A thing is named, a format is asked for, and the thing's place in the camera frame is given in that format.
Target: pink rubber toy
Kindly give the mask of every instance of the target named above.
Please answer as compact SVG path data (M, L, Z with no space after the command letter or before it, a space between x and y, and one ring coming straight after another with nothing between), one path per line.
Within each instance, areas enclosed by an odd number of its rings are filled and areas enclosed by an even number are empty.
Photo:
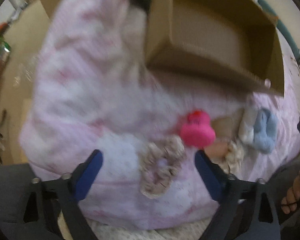
M209 146L216 139L216 133L210 126L210 117L204 111L194 111L188 115L182 126L180 137L187 146L199 149Z

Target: light blue fabric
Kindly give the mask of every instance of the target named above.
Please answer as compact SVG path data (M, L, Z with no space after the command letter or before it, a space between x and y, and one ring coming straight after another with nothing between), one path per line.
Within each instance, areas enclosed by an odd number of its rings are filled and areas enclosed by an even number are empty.
M265 154L274 150L277 140L278 118L268 109L262 108L258 111L254 124L253 147Z

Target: gray fabric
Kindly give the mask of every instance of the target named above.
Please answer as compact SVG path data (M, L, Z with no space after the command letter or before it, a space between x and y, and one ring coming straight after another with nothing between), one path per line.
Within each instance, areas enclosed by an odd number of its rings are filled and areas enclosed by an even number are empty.
M293 181L298 176L299 171L300 160L294 160L280 167L268 181L277 206L280 206L282 198L287 195L287 191L293 185Z
M28 164L0 166L0 229L9 240L15 239L19 200L34 177Z

